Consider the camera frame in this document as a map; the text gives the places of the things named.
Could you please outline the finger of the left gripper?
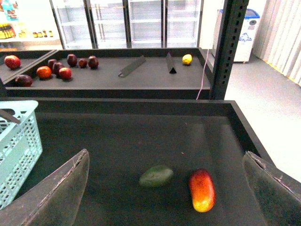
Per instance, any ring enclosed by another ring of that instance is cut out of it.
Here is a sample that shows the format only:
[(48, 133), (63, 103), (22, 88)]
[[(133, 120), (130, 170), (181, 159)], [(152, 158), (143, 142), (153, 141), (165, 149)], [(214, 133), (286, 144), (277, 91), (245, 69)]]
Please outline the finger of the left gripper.
[(18, 120), (16, 117), (14, 117), (13, 115), (5, 112), (4, 110), (0, 109), (0, 116), (8, 121), (14, 122), (16, 124), (20, 124), (21, 121)]

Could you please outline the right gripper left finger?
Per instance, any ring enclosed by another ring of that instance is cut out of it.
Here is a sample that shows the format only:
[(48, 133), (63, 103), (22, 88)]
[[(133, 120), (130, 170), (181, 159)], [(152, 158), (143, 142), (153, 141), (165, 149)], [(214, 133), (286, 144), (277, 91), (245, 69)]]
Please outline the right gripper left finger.
[(89, 152), (81, 150), (24, 195), (0, 211), (2, 226), (71, 226), (89, 172)]

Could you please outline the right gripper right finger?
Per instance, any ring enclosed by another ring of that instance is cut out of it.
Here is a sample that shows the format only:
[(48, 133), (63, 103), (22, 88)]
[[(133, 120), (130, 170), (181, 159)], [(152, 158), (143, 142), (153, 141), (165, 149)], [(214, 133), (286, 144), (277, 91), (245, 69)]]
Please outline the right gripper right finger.
[(301, 183), (248, 151), (242, 160), (245, 177), (269, 226), (301, 224)]

